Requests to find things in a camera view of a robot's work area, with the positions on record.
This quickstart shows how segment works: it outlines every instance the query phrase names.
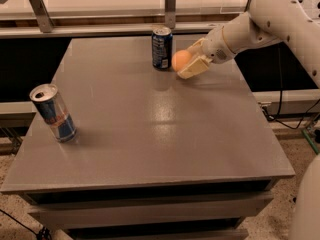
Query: dark blue can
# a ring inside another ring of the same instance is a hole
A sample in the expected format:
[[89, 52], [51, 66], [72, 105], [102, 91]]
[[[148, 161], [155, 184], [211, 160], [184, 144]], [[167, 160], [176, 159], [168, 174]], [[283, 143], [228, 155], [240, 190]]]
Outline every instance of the dark blue can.
[[152, 63], [157, 69], [171, 67], [172, 32], [170, 28], [159, 27], [152, 32]]
[[34, 88], [30, 99], [59, 142], [75, 136], [76, 127], [56, 85], [43, 84]]

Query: can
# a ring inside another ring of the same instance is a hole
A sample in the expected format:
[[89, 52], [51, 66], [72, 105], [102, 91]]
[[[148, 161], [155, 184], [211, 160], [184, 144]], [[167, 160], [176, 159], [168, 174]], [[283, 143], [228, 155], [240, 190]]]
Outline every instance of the can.
[[171, 67], [172, 32], [170, 28], [159, 27], [152, 32], [152, 63], [157, 69]]
[[56, 85], [37, 86], [30, 92], [30, 99], [59, 142], [75, 136], [76, 127]]

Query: can lid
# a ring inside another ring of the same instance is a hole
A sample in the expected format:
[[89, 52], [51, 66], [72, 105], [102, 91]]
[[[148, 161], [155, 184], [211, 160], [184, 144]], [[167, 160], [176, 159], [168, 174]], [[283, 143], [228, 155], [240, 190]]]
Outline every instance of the can lid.
[[43, 102], [52, 99], [58, 93], [58, 87], [54, 84], [42, 84], [30, 92], [33, 102]]
[[159, 28], [156, 28], [155, 30], [153, 30], [153, 32], [159, 36], [166, 36], [166, 35], [171, 34], [171, 29], [168, 27], [159, 27]]

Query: can label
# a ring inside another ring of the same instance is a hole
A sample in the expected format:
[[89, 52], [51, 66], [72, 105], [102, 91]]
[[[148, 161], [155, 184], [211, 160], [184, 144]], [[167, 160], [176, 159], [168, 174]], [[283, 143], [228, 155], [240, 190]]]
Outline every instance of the can label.
[[152, 63], [155, 68], [171, 67], [172, 33], [170, 28], [160, 27], [152, 33]]
[[76, 127], [56, 85], [40, 85], [31, 91], [30, 98], [59, 142], [75, 136]]

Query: gray tabletop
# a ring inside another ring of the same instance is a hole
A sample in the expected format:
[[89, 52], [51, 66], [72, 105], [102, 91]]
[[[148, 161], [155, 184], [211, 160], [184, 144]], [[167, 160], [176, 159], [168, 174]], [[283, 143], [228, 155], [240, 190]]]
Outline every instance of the gray tabletop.
[[[174, 50], [200, 36], [175, 36]], [[2, 192], [282, 178], [294, 171], [234, 61], [183, 80], [152, 66], [150, 37], [74, 39], [53, 80], [78, 128], [39, 114]]]

